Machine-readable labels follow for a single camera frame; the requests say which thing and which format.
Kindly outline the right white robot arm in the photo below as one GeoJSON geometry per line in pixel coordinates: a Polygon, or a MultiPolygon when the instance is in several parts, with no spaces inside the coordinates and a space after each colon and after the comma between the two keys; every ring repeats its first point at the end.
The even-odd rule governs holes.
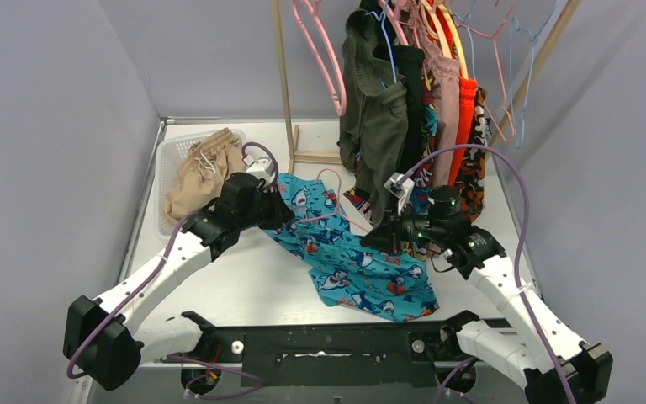
{"type": "Polygon", "coordinates": [[[404,243],[433,244],[461,276],[505,318],[509,338],[471,312],[448,319],[439,346],[450,359],[465,354],[503,374],[524,391],[529,403],[597,403],[606,397],[613,357],[588,344],[542,301],[514,262],[486,230],[463,213],[454,187],[433,188],[428,211],[386,210],[362,244],[399,253],[404,243]]]}

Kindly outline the beige shorts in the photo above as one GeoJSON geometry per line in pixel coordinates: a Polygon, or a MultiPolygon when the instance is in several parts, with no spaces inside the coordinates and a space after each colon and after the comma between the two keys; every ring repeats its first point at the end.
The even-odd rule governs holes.
{"type": "Polygon", "coordinates": [[[225,180],[246,171],[241,147],[241,139],[229,128],[190,146],[164,195],[161,208],[164,219],[174,225],[187,213],[219,197],[225,180]]]}

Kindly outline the black orange patterned shorts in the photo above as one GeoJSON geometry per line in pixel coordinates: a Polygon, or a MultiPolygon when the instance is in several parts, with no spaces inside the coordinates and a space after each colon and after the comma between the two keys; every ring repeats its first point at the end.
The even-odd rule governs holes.
{"type": "MultiPolygon", "coordinates": [[[[472,118],[467,139],[468,144],[485,146],[486,137],[490,133],[487,117],[485,116],[485,99],[487,91],[477,87],[473,98],[472,118]]],[[[454,183],[460,193],[462,212],[474,222],[485,207],[485,174],[486,150],[477,147],[463,150],[463,156],[454,183]]]]}

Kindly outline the dusty pink shorts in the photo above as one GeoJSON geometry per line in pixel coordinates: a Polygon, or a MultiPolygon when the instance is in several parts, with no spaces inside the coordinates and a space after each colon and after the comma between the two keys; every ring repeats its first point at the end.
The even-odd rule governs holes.
{"type": "Polygon", "coordinates": [[[437,113],[437,149],[456,143],[459,123],[460,63],[444,34],[442,21],[427,1],[407,4],[410,42],[424,53],[422,78],[437,113]]]}

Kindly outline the thin blue wire hanger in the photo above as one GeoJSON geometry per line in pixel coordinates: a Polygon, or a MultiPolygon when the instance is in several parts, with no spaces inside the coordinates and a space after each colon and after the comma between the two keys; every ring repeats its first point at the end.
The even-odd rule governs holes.
{"type": "Polygon", "coordinates": [[[375,31],[378,44],[375,46],[372,56],[375,59],[386,61],[389,64],[390,77],[386,77],[381,70],[376,71],[379,84],[382,88],[388,88],[390,85],[398,82],[401,82],[406,86],[407,80],[400,71],[400,68],[397,66],[397,61],[395,60],[394,54],[395,47],[397,46],[397,34],[394,32],[393,25],[386,12],[388,4],[386,3],[381,7],[375,2],[368,2],[365,3],[365,6],[366,15],[375,19],[376,24],[378,25],[378,28],[375,31]]]}

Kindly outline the pink plastic hanger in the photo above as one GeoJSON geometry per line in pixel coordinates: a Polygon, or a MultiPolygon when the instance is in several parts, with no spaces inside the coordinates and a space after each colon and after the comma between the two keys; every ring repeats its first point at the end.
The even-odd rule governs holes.
{"type": "Polygon", "coordinates": [[[303,35],[312,56],[315,59],[320,73],[330,94],[336,114],[341,117],[347,111],[347,91],[336,50],[331,37],[320,18],[320,1],[292,0],[290,2],[294,20],[303,35]],[[302,17],[302,12],[307,15],[311,26],[320,38],[317,45],[314,36],[310,33],[309,26],[302,17]]]}

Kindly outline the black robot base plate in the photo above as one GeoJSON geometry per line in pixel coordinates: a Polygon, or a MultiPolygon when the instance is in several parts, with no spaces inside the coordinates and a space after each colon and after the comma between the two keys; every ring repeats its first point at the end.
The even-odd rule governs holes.
{"type": "Polygon", "coordinates": [[[433,363],[464,359],[454,333],[463,322],[479,320],[462,311],[441,321],[224,327],[194,313],[190,317],[203,335],[194,348],[177,348],[166,362],[211,359],[239,365],[250,375],[243,386],[262,379],[266,387],[433,387],[433,363]]]}

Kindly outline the olive green shorts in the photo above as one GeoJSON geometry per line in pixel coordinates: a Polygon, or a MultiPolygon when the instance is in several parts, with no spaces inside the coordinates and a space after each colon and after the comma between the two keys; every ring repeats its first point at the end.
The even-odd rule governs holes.
{"type": "Polygon", "coordinates": [[[347,17],[342,45],[347,108],[340,117],[340,156],[355,171],[357,191],[367,196],[369,219],[377,223],[392,194],[385,188],[398,170],[408,129],[405,75],[375,51],[388,46],[378,34],[380,23],[364,9],[347,17]]]}

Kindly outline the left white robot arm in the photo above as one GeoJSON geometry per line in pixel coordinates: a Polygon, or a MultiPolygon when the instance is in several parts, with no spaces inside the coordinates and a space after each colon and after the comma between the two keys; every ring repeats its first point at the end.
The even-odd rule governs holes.
{"type": "Polygon", "coordinates": [[[93,299],[81,295],[70,304],[63,343],[66,376],[88,376],[112,391],[155,359],[210,356],[215,336],[205,330],[201,316],[183,313],[152,324],[146,318],[186,279],[235,246],[242,232],[277,229],[293,218],[275,176],[232,174],[220,196],[175,225],[158,255],[110,290],[93,299]]]}

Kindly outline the turquoise shark print shorts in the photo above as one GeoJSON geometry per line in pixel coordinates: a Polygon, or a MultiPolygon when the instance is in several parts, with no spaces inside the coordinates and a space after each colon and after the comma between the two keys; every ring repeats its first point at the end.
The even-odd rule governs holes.
{"type": "Polygon", "coordinates": [[[426,265],[406,253],[363,247],[338,210],[336,194],[322,181],[283,173],[278,188],[296,218],[267,235],[310,266],[308,274],[326,306],[350,306],[393,322],[438,310],[426,265]]]}

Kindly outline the orange red shorts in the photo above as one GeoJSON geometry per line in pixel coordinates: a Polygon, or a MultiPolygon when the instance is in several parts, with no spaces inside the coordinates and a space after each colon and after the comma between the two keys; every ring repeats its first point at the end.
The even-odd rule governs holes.
{"type": "Polygon", "coordinates": [[[466,55],[454,22],[451,10],[444,1],[426,1],[426,19],[434,26],[437,42],[444,54],[458,61],[459,117],[458,133],[455,144],[467,144],[471,140],[472,120],[474,117],[474,97],[478,83],[469,76],[466,55]]]}

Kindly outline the white perforated plastic basket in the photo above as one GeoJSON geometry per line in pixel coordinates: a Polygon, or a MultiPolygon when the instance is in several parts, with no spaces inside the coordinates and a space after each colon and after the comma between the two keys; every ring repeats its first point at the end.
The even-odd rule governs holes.
{"type": "Polygon", "coordinates": [[[157,148],[155,232],[166,239],[185,214],[218,197],[231,174],[243,172],[245,134],[223,128],[166,140],[157,148]]]}

